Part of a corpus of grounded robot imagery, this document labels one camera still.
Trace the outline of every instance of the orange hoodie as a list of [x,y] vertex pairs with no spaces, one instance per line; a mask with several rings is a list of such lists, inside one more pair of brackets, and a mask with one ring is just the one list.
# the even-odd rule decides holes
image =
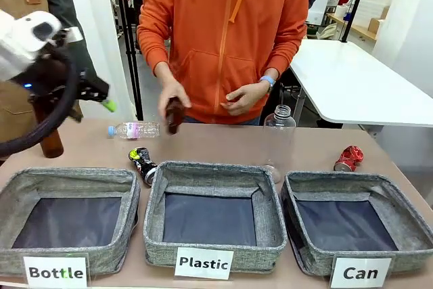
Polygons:
[[308,6],[309,0],[144,0],[139,44],[152,71],[168,62],[192,102],[188,116],[241,123],[259,116],[267,97],[241,116],[220,103],[257,83],[267,68],[281,74],[289,66],[306,32]]

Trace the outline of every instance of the brown glass bottle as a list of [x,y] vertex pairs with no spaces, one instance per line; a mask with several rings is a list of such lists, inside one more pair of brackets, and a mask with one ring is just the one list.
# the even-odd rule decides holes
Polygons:
[[184,118],[185,107],[182,105],[181,100],[177,97],[170,98],[165,110],[168,133],[171,135],[177,133],[177,128],[181,125]]
[[[33,105],[37,122],[41,123],[49,115],[45,106],[43,105],[43,101],[36,99],[30,102]],[[41,141],[41,147],[43,155],[47,158],[56,158],[63,154],[63,144],[57,129],[51,132],[48,137]]]

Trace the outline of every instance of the jeans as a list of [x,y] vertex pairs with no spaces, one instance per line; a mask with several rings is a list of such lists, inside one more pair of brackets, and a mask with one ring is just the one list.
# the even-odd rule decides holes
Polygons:
[[[185,123],[203,123],[202,121],[196,120],[195,118],[192,118],[190,116],[186,116],[183,119],[183,122],[185,122]],[[257,116],[256,118],[253,118],[252,120],[238,123],[238,125],[259,125],[259,122],[260,122],[260,117]]]

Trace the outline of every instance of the blue wristwatch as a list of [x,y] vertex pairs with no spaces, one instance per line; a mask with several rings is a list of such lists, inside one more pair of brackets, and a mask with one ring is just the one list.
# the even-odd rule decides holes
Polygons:
[[263,76],[259,81],[267,81],[269,83],[268,93],[272,91],[272,87],[275,85],[275,81],[270,76]]

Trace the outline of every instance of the dark bin bottom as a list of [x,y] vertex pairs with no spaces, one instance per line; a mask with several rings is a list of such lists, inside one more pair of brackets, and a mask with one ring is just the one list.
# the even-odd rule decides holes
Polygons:
[[12,248],[106,246],[121,198],[44,198],[33,208]]
[[370,202],[296,201],[311,242],[322,250],[398,250]]
[[162,241],[256,246],[252,199],[166,194]]

